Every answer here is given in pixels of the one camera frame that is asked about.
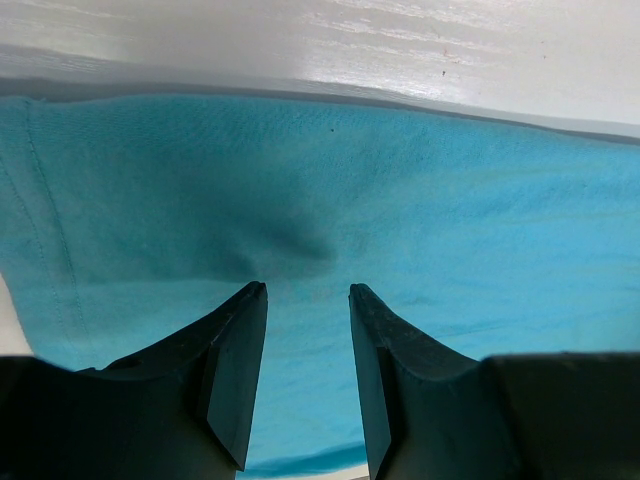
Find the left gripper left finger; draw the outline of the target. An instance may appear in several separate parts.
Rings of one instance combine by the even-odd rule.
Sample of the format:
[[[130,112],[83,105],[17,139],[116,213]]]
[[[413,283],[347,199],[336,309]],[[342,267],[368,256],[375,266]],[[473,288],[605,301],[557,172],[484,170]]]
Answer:
[[[103,369],[1,360],[5,479],[232,479],[245,468],[266,286]]]

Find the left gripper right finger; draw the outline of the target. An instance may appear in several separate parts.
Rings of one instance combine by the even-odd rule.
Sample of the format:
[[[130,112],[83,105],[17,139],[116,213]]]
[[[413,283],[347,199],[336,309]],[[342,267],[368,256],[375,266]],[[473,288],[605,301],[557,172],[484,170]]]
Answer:
[[[635,352],[468,358],[349,293],[373,479],[635,479]]]

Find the teal t shirt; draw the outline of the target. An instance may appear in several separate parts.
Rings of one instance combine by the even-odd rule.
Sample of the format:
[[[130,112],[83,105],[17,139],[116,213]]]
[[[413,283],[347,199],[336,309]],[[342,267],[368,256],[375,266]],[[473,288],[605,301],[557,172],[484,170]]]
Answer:
[[[473,358],[639,346],[639,148],[238,96],[1,102],[1,274],[102,368],[268,288],[245,477],[365,460],[348,292]]]

